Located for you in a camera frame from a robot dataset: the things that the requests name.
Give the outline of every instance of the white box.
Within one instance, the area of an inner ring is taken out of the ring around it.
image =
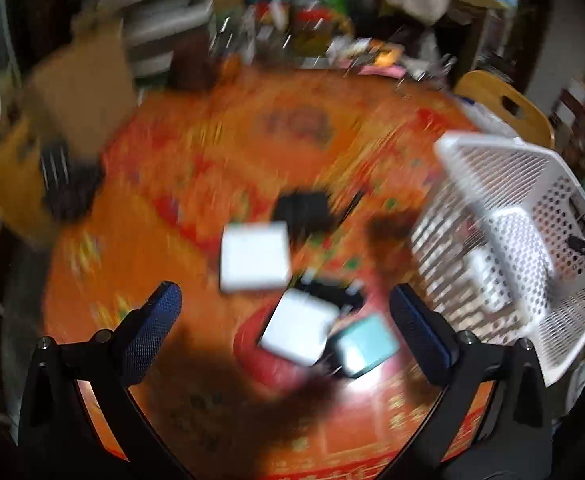
[[[259,346],[298,365],[312,366],[323,355],[339,314],[335,304],[289,288],[274,309]]]
[[[228,224],[221,238],[223,292],[284,288],[290,281],[286,222]]]

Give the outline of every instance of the cardboard box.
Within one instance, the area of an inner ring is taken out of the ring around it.
[[[71,156],[96,160],[137,106],[120,28],[105,26],[42,61],[24,86],[22,105],[43,142],[64,137]]]

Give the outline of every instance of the chair backrest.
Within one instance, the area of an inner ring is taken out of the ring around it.
[[[50,246],[58,232],[42,203],[44,193],[39,140],[22,119],[0,142],[0,218],[35,248]]]
[[[498,77],[482,70],[468,72],[454,87],[454,93],[486,106],[511,125],[526,142],[545,148],[554,148],[555,132],[547,117],[523,95]],[[507,100],[516,105],[515,114],[505,108]]]

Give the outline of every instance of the brown object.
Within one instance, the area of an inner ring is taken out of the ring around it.
[[[168,85],[175,90],[207,91],[217,82],[218,67],[210,58],[207,32],[193,34],[175,48]]]
[[[119,28],[64,47],[32,71],[23,106],[45,142],[64,137],[71,156],[93,162],[137,105]]]

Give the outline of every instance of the screw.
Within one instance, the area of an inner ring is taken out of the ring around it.
[[[457,339],[459,339],[459,342],[464,345],[472,345],[479,342],[479,338],[470,332],[470,330],[459,332],[457,334]]]
[[[98,343],[107,343],[111,337],[112,331],[105,328],[103,330],[99,330],[99,332],[95,334],[95,341]]]
[[[52,338],[48,335],[42,337],[41,339],[39,339],[39,341],[37,341],[37,346],[41,350],[47,349],[48,346],[50,346],[51,344],[52,344]]]
[[[532,350],[534,348],[532,341],[530,341],[530,339],[528,339],[527,337],[522,337],[521,339],[519,339],[519,344],[523,346],[525,350]]]

